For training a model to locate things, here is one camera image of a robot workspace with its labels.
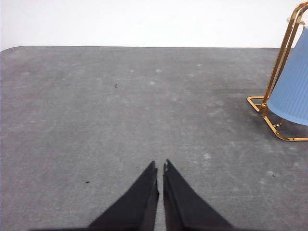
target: gray table surface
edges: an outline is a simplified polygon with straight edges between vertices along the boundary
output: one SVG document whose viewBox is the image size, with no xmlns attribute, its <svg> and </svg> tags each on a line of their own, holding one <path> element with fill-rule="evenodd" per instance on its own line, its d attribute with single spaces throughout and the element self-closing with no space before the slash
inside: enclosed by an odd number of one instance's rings
<svg viewBox="0 0 308 231">
<path fill-rule="evenodd" d="M 162 192 L 166 158 L 233 225 L 307 230 L 308 142 L 279 140 L 246 101 L 264 93 L 277 52 L 3 51 L 2 230 L 87 226 L 151 160 Z M 155 230 L 165 230 L 162 196 Z"/>
</svg>

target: gold wire frame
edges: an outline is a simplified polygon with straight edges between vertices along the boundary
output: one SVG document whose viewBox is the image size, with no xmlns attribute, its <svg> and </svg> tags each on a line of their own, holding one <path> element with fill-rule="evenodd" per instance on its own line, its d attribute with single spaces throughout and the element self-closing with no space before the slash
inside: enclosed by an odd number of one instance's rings
<svg viewBox="0 0 308 231">
<path fill-rule="evenodd" d="M 272 70 L 268 86 L 266 88 L 264 96 L 250 96 L 247 98 L 248 102 L 252 105 L 252 107 L 257 112 L 262 112 L 263 118 L 270 127 L 270 129 L 274 132 L 274 134 L 284 141 L 308 141 L 308 137 L 285 137 L 284 135 L 280 134 L 276 127 L 283 124 L 284 119 L 281 120 L 279 124 L 273 124 L 269 117 L 268 117 L 268 106 L 266 104 L 267 99 L 269 98 L 270 94 L 272 93 L 280 74 L 283 71 L 284 65 L 287 61 L 288 55 L 290 53 L 291 46 L 293 44 L 296 32 L 298 30 L 299 25 L 303 25 L 306 27 L 305 22 L 301 21 L 303 13 L 308 9 L 308 1 L 305 1 L 299 4 L 293 11 L 291 17 L 288 19 L 289 25 L 285 32 L 276 63 Z M 253 100 L 259 99 L 262 100 L 262 103 L 254 103 Z"/>
</svg>

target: blue object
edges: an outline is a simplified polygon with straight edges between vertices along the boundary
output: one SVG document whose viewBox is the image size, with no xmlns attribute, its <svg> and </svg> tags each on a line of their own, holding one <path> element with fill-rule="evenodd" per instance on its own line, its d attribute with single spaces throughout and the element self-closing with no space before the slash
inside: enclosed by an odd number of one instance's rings
<svg viewBox="0 0 308 231">
<path fill-rule="evenodd" d="M 308 126 L 308 27 L 291 50 L 267 106 L 281 118 Z"/>
</svg>

